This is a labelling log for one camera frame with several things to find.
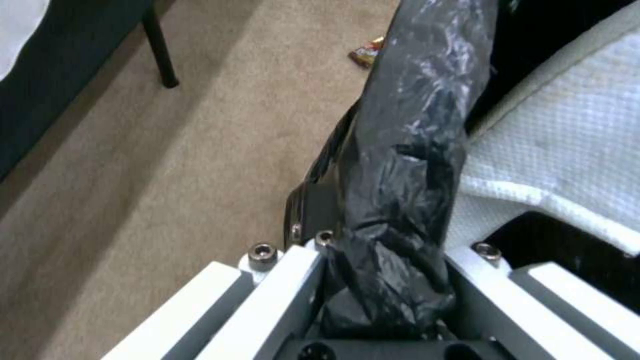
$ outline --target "seat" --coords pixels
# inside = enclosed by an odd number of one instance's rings
[[[446,247],[539,211],[640,253],[640,1],[564,46],[470,135]]]

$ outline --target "candy wrapper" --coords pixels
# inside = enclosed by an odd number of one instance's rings
[[[373,62],[376,60],[376,56],[380,49],[382,49],[384,42],[385,37],[379,37],[375,40],[371,40],[366,45],[351,51],[349,53],[349,57],[359,66],[368,69],[373,66]]]

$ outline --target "beige carpet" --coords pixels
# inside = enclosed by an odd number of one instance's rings
[[[136,29],[0,184],[0,357],[100,357],[212,260],[282,239],[285,198],[397,1],[176,0],[180,87]]]

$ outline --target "white bar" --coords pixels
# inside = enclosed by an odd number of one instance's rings
[[[250,274],[212,262],[103,359],[192,359],[252,289]]]
[[[528,281],[527,274],[535,282]],[[531,295],[613,357],[640,359],[640,318],[624,306],[554,263],[514,276]]]
[[[316,251],[291,247],[197,359],[272,359],[287,337],[306,331],[322,260]]]
[[[471,249],[445,253],[467,328],[494,336],[517,359],[610,359]]]

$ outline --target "black metal leg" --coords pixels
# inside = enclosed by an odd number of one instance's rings
[[[169,51],[166,48],[162,29],[160,28],[160,23],[158,22],[153,5],[142,17],[142,25],[147,33],[151,50],[154,52],[154,56],[156,57],[156,63],[158,64],[160,76],[162,77],[162,84],[169,89],[175,88],[178,86],[179,81],[175,77],[173,65],[171,65],[171,58],[169,57]]]

